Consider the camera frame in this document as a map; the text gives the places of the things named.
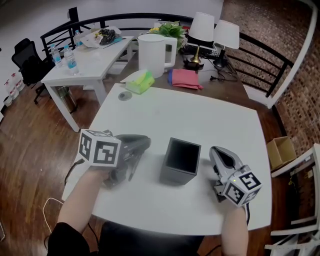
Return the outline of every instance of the gray square container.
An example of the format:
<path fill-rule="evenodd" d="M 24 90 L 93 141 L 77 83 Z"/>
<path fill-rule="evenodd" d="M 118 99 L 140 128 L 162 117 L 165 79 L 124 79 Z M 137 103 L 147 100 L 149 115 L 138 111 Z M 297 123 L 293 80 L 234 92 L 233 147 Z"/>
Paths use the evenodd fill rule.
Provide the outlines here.
<path fill-rule="evenodd" d="M 185 185 L 198 172 L 201 145 L 170 138 L 163 160 L 160 181 L 172 185 Z"/>

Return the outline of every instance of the human arm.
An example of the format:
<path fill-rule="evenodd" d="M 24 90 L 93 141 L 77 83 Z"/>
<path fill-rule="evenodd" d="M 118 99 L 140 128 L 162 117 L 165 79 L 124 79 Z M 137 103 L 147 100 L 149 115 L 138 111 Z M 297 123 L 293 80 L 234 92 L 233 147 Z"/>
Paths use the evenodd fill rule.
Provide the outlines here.
<path fill-rule="evenodd" d="M 58 223 L 67 223 L 79 233 L 85 230 L 94 209 L 102 182 L 108 178 L 108 171 L 88 169 L 75 185 L 64 202 Z"/>
<path fill-rule="evenodd" d="M 224 256 L 246 256 L 249 233 L 243 207 L 232 208 L 224 218 L 221 246 Z"/>

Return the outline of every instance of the trash can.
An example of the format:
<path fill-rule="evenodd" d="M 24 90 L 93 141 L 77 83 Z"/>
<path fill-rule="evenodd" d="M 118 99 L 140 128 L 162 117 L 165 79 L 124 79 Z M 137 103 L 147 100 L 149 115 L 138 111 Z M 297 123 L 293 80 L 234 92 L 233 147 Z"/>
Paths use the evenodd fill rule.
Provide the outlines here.
<path fill-rule="evenodd" d="M 66 108 L 70 112 L 70 114 L 75 112 L 77 110 L 78 105 L 72 96 L 70 88 L 68 86 L 63 86 L 63 87 L 60 87 L 57 90 L 57 92 L 60 99 L 63 101 Z"/>

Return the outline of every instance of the water bottle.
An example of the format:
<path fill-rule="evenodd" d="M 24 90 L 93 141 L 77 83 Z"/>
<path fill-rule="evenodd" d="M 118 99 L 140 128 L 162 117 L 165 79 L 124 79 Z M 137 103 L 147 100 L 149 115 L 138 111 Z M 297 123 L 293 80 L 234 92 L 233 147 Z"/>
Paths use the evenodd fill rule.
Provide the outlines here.
<path fill-rule="evenodd" d="M 14 100 L 19 95 L 19 91 L 11 80 L 7 80 L 4 84 L 5 90 Z"/>
<path fill-rule="evenodd" d="M 78 49 L 82 49 L 83 47 L 83 43 L 81 42 L 80 38 L 79 38 L 79 30 L 76 30 L 75 31 L 75 34 L 74 34 L 74 37 L 75 37 L 75 46 L 78 48 Z"/>
<path fill-rule="evenodd" d="M 13 73 L 11 75 L 11 80 L 12 80 L 12 83 L 15 85 L 15 87 L 18 89 L 18 91 L 20 92 L 24 87 L 25 87 L 25 84 L 24 82 L 22 81 L 22 79 L 20 78 L 19 75 L 16 75 L 16 73 Z"/>
<path fill-rule="evenodd" d="M 64 58 L 66 60 L 66 64 L 67 64 L 68 68 L 71 71 L 71 74 L 75 75 L 75 74 L 79 73 L 79 69 L 77 67 L 77 62 L 75 59 L 74 52 L 69 48 L 68 44 L 64 47 Z"/>
<path fill-rule="evenodd" d="M 61 57 L 58 49 L 56 48 L 55 44 L 51 44 L 51 55 L 54 61 L 54 64 L 57 68 L 60 68 L 62 66 Z"/>

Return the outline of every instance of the keyboard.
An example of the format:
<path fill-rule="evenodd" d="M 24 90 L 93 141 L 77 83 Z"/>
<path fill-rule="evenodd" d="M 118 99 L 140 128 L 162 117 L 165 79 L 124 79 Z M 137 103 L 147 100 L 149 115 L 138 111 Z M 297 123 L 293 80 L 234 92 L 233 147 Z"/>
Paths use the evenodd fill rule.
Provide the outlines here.
<path fill-rule="evenodd" d="M 184 48 L 181 49 L 183 55 L 194 55 L 197 51 L 197 46 L 187 44 Z M 210 60 L 216 60 L 219 57 L 219 53 L 215 49 L 203 48 L 200 46 L 199 57 L 206 58 Z"/>

